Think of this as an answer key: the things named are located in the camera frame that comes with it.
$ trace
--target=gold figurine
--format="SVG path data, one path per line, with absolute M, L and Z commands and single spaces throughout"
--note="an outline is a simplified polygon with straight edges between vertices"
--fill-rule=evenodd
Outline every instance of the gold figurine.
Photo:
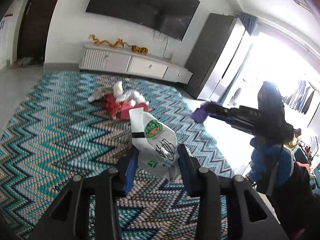
M 130 46 L 128 43 L 124 42 L 122 39 L 119 39 L 119 38 L 117 39 L 117 41 L 114 44 L 109 41 L 106 41 L 106 40 L 100 41 L 98 38 L 96 38 L 96 35 L 94 35 L 94 34 L 91 34 L 89 36 L 89 39 L 92 39 L 94 41 L 94 44 L 96 44 L 98 46 L 100 46 L 102 43 L 107 43 L 112 48 L 116 48 L 118 45 L 120 45 L 122 47 L 124 47 L 124 45 L 127 45 L 128 47 L 131 47 L 131 50 L 133 52 L 143 53 L 144 55 L 148 54 L 147 48 L 141 48 L 141 47 L 138 47 L 137 45 Z

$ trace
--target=round green logo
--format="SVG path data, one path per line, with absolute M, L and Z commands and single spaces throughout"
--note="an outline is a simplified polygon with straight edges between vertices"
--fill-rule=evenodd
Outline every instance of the round green logo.
M 152 120 L 147 124 L 144 130 L 146 138 L 152 138 L 162 132 L 162 124 L 157 120 Z

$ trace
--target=zigzag patterned rug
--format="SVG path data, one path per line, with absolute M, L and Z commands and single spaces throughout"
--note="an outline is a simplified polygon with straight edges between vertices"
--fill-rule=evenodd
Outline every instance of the zigzag patterned rug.
M 175 88 L 109 75 L 50 73 L 16 109 L 0 145 L 0 208 L 18 236 L 28 238 L 71 177 L 98 175 L 127 151 L 130 122 L 111 120 L 99 104 L 87 101 L 98 87 L 112 88 L 119 80 L 124 91 L 145 96 L 151 113 L 176 132 L 202 166 L 233 176 L 215 139 L 193 122 Z M 199 200 L 187 196 L 180 177 L 169 183 L 139 169 L 132 191 L 118 206 L 123 239 L 194 239 Z M 225 238 L 223 201 L 221 210 Z M 90 217 L 94 223 L 94 209 Z

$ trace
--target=ceiling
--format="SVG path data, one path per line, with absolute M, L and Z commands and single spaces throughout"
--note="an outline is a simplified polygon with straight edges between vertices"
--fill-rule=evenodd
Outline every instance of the ceiling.
M 271 21 L 320 53 L 320 25 L 313 15 L 293 0 L 236 0 L 242 11 Z

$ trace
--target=wall-mounted tv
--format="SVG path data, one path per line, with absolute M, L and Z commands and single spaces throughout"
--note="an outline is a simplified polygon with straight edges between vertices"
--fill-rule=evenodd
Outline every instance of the wall-mounted tv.
M 86 12 L 135 22 L 182 40 L 198 0 L 90 0 Z

